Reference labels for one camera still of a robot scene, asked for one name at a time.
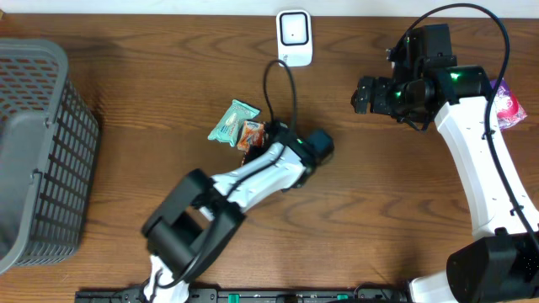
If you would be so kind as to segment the pink purple pad package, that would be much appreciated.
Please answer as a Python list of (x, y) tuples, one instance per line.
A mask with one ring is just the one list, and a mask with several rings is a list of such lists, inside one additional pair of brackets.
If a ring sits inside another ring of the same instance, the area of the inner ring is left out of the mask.
[(518, 98), (512, 93), (509, 85), (503, 79), (494, 98), (499, 128), (509, 129), (527, 117)]

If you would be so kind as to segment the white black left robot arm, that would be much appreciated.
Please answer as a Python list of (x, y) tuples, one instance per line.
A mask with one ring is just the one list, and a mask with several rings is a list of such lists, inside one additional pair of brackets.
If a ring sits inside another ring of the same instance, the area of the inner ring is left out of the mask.
[(187, 301), (189, 284), (220, 256), (247, 211), (275, 192), (301, 188), (334, 152), (324, 130), (301, 138), (277, 123), (271, 134), (268, 147), (229, 173), (189, 172), (144, 223), (152, 263), (146, 301)]

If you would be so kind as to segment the teal flushable wipes pack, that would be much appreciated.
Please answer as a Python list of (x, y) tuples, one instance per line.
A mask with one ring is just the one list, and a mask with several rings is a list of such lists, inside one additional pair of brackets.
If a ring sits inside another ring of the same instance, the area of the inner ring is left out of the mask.
[(259, 109), (234, 99), (226, 113), (207, 136), (207, 139), (209, 141), (228, 143), (231, 147), (235, 147), (243, 122), (254, 119), (259, 114)]

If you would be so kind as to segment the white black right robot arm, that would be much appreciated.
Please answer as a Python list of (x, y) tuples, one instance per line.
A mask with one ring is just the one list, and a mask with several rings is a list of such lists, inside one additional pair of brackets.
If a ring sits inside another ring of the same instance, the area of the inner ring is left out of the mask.
[(433, 125), (456, 164), (473, 242), (443, 271), (410, 281), (413, 302), (500, 302), (538, 295), (538, 211), (527, 195), (488, 98), (480, 66), (461, 66), (446, 24), (409, 29), (388, 52), (391, 77), (363, 77), (351, 103), (425, 131)]

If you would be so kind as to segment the orange toilet tissue pack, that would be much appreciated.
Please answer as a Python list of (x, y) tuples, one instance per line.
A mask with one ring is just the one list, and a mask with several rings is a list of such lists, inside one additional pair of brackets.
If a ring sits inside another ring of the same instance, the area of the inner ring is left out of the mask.
[(251, 147), (261, 147), (264, 144), (264, 127), (264, 123), (244, 121), (241, 135), (237, 141), (237, 149), (248, 152)]

